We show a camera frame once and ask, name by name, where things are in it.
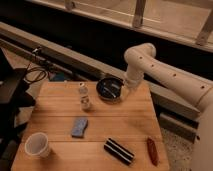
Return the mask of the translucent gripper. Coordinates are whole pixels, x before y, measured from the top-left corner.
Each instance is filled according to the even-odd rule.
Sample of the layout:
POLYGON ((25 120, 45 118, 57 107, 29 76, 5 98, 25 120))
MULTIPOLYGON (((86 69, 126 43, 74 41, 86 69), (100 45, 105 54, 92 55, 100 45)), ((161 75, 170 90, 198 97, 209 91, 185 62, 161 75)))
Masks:
POLYGON ((121 88, 120 98, 122 100, 125 100, 134 90, 135 90, 135 87, 133 85, 124 84, 121 88))

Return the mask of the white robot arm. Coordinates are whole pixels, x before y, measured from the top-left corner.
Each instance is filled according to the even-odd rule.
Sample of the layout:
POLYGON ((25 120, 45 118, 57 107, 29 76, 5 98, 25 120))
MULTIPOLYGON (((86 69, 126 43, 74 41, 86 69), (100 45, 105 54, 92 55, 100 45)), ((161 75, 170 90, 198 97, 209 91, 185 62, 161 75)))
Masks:
POLYGON ((127 70, 124 85, 138 87, 147 74, 185 99, 201 112, 197 139, 191 160, 191 171, 213 171, 213 81, 175 68, 155 59, 156 48, 143 43, 124 52, 127 70))

